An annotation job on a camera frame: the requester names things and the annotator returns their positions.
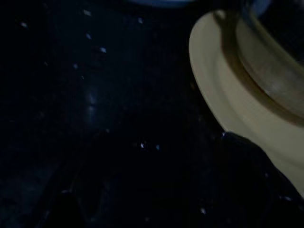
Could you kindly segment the pale yellow plate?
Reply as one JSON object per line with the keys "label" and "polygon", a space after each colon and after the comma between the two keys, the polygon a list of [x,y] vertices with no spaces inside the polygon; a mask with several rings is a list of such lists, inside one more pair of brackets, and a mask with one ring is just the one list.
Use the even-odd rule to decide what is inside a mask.
{"label": "pale yellow plate", "polygon": [[275,103],[249,76],[237,51],[237,14],[213,10],[192,28],[190,64],[220,126],[258,145],[304,197],[304,119]]}

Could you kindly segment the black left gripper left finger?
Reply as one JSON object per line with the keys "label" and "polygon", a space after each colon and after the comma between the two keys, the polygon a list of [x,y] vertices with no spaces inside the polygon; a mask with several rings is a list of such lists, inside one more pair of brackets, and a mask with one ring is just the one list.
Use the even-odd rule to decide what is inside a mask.
{"label": "black left gripper left finger", "polygon": [[84,186],[63,189],[46,213],[45,228],[92,228],[95,226],[100,191]]}

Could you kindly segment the white tiered storage rack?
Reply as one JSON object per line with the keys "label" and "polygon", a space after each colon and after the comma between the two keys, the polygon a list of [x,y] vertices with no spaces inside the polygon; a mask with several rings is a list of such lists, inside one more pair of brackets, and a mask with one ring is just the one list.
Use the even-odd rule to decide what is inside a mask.
{"label": "white tiered storage rack", "polygon": [[198,2],[198,0],[125,0],[125,1],[142,6],[149,6],[155,8],[168,8],[168,9],[184,8],[186,6]]}

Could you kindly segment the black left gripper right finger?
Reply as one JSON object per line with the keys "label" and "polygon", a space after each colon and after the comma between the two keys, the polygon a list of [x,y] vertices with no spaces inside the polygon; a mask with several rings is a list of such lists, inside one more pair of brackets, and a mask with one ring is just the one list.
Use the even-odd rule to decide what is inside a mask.
{"label": "black left gripper right finger", "polygon": [[304,228],[304,198],[249,139],[190,139],[190,228]]}

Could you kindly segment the stainless steel bowl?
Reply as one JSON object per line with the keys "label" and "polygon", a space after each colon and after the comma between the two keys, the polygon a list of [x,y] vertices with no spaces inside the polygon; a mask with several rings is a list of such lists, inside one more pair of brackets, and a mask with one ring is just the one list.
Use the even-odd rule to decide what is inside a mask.
{"label": "stainless steel bowl", "polygon": [[304,127],[304,0],[239,0],[213,15],[274,112]]}

